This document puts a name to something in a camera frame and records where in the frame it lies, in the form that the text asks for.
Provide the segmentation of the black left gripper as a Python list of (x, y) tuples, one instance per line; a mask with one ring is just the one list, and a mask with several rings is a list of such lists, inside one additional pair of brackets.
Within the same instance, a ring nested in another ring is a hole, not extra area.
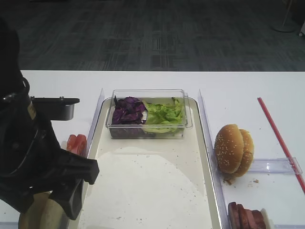
[(0, 198), (24, 213), (35, 194), (51, 191), (49, 199), (76, 220), (83, 180), (95, 183), (98, 162), (61, 149), (50, 121), (30, 114), (31, 109), (28, 94), (10, 93), (0, 99)]

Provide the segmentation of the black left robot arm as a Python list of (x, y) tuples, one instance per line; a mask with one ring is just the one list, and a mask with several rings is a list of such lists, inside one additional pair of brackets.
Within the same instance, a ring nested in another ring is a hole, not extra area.
[(70, 120), (78, 98), (35, 98), (18, 64), (17, 32), (0, 21), (0, 198), (20, 213), (34, 195), (49, 191), (67, 217), (82, 208), (82, 185), (94, 184), (98, 163), (84, 157), (86, 143), (76, 152), (62, 149), (51, 122)]

